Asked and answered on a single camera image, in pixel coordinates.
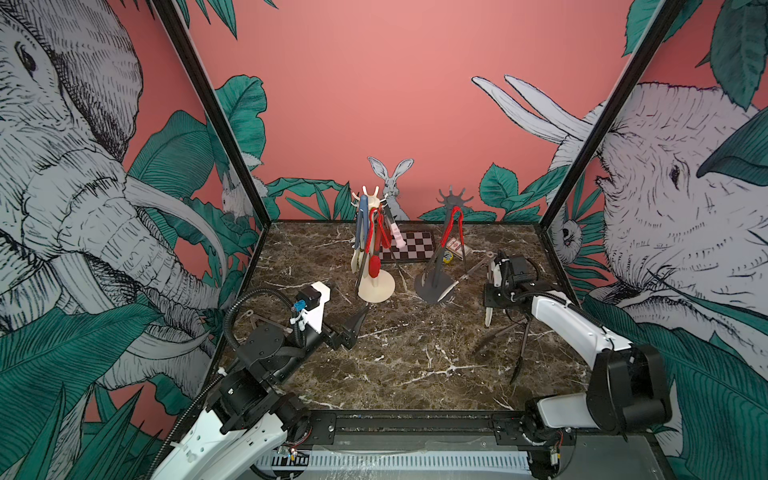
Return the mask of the white steel tongs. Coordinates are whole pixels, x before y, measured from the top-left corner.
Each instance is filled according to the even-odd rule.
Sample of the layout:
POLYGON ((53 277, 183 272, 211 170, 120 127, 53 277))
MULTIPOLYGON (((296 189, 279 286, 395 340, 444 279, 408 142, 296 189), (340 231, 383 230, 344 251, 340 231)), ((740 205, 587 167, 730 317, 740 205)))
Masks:
POLYGON ((465 274, 459 277, 458 280, 453 281, 438 297, 438 302, 441 303, 443 300, 446 299, 446 297, 453 292, 453 290, 456 288, 456 286, 466 281, 470 278, 472 274, 474 274, 476 271, 480 270, 481 268, 488 268, 493 263, 493 260, 495 258, 495 254, 493 252, 486 253, 484 258, 480 260, 476 265, 474 265, 472 268, 470 268, 465 274))

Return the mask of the cream utensil rack stand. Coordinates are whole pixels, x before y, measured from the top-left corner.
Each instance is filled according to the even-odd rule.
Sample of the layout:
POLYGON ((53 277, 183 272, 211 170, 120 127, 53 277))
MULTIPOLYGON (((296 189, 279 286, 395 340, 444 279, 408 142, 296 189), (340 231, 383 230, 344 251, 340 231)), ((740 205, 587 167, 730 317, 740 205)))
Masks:
POLYGON ((359 298, 373 304, 388 300, 395 291, 395 280, 383 269, 379 256, 391 246, 391 235, 378 193, 378 187, 370 194, 363 186, 361 194, 352 194, 357 213, 351 268, 357 275, 359 298))

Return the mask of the dark grey utensil rack stand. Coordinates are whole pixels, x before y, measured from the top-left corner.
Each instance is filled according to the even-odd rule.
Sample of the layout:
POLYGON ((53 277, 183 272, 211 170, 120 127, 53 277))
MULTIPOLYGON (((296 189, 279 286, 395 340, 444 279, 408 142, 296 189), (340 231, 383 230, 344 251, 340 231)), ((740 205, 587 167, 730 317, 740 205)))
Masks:
MULTIPOLYGON (((444 231, 444 226, 446 224, 447 216, 449 215, 449 212, 451 211, 451 209, 454 206, 460 206, 463 210, 464 205, 469 200, 472 199, 472 197, 464 198, 464 194, 465 194, 465 189, 462 189, 460 193, 455 194, 453 192, 452 187, 449 187, 447 195, 445 195, 442 191, 439 191, 440 197, 438 198, 438 201, 445 207, 445 213, 446 213, 446 216, 443 222, 443 231, 444 231)), ((444 265, 443 263, 442 267, 438 270, 437 277, 433 277, 432 275, 430 275, 427 278, 426 283, 423 284, 422 283, 423 274, 427 269, 429 262, 427 263, 427 266, 425 267, 421 275, 415 279, 414 288, 417 295, 422 300, 424 300, 428 304, 434 305, 439 303, 438 297, 453 282, 453 280, 449 275, 443 272, 443 265, 444 265)))

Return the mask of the red looped steel tongs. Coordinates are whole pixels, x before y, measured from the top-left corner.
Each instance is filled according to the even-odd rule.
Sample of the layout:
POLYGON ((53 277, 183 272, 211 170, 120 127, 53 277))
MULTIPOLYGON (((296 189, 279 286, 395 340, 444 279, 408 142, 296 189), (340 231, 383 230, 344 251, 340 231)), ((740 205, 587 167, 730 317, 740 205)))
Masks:
POLYGON ((432 275, 437 277, 438 270, 443 265, 444 252, 446 250, 449 240, 452 238, 452 234, 456 233, 460 242, 460 246, 464 247, 464 213, 460 206, 454 206, 446 219, 443 235, 441 237, 439 248, 435 251, 431 261, 428 264, 427 269, 423 274, 422 283, 425 284, 427 278, 432 275))

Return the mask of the pink steel tongs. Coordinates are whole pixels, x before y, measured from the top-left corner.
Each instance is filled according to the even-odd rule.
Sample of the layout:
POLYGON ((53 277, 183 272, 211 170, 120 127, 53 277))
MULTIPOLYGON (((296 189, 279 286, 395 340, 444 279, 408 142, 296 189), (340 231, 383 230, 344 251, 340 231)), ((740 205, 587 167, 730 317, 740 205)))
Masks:
POLYGON ((385 223, 387 225, 387 228, 389 229, 389 233, 391 236, 391 242, 392 244, 398 249, 398 250, 404 250, 407 246, 406 241, 404 240, 402 233, 400 232, 400 229, 394 219, 393 214, 391 213, 391 210, 388 206, 383 207, 384 212, 384 219, 385 223))

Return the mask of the red handled steel tongs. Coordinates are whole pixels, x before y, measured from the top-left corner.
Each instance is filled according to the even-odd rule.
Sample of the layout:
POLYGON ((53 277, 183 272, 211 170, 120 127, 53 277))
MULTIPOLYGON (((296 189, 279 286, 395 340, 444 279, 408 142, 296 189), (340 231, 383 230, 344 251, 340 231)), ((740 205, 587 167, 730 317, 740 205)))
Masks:
POLYGON ((368 254, 371 248, 372 238, 375 236, 377 208, 370 208, 365 222, 364 252, 368 254))

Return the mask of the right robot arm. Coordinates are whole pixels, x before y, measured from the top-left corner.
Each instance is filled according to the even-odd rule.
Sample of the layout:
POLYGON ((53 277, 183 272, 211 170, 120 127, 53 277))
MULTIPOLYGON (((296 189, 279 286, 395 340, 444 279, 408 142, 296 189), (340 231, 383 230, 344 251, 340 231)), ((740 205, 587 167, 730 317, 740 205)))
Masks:
POLYGON ((661 353, 610 330, 538 276, 523 256, 489 257, 484 303, 490 310, 518 308, 564 339, 590 368, 582 393, 527 402, 521 427, 532 443, 567 430, 625 434, 663 424, 673 416, 661 353))

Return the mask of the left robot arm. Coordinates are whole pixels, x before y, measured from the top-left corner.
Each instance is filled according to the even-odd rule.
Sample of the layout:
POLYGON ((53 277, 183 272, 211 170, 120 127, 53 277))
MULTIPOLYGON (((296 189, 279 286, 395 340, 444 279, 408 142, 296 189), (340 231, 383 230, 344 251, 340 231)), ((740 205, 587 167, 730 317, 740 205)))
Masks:
POLYGON ((324 323, 331 289, 315 282, 289 299, 274 288, 260 287, 238 298, 226 313, 223 337, 236 355, 198 395, 202 407, 177 442, 166 439, 146 476, 149 479, 236 479, 253 470, 270 478, 257 461, 272 452, 302 455, 317 440, 334 437, 333 428, 310 411, 285 383, 322 345, 352 349, 370 306, 364 304, 339 327, 324 323), (244 304, 256 297, 276 298, 287 308, 287 325, 265 320, 245 341, 234 334, 244 304))

